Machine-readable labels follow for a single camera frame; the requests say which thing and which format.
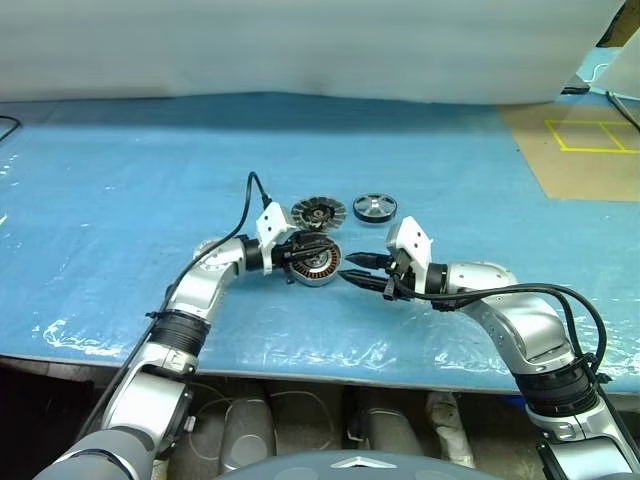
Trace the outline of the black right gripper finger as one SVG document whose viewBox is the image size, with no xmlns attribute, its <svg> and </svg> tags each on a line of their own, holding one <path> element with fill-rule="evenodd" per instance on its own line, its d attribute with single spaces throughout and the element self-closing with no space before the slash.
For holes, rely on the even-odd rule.
<svg viewBox="0 0 640 480">
<path fill-rule="evenodd" d="M 388 279 L 372 275 L 370 272 L 358 269 L 340 270 L 339 276 L 358 288 L 382 293 L 385 291 Z"/>
<path fill-rule="evenodd" d="M 388 256 L 371 252 L 355 252 L 348 254 L 346 260 L 364 268 L 386 268 Z"/>
</svg>

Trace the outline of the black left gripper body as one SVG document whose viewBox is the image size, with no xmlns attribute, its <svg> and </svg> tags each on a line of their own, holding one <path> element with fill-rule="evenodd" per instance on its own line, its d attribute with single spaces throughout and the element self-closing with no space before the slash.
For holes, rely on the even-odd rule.
<svg viewBox="0 0 640 480">
<path fill-rule="evenodd" d="M 301 254 L 301 247 L 298 240 L 290 238 L 282 244 L 278 244 L 272 249 L 272 268 L 286 270 L 288 266 L 297 261 Z"/>
</svg>

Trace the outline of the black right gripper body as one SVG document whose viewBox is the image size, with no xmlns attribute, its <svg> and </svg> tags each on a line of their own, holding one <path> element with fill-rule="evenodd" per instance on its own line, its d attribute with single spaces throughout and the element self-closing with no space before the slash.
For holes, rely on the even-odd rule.
<svg viewBox="0 0 640 480">
<path fill-rule="evenodd" d="M 415 293 L 415 274 L 411 267 L 411 257 L 403 250 L 397 250 L 385 268 L 388 280 L 383 290 L 386 300 L 406 300 Z"/>
</svg>

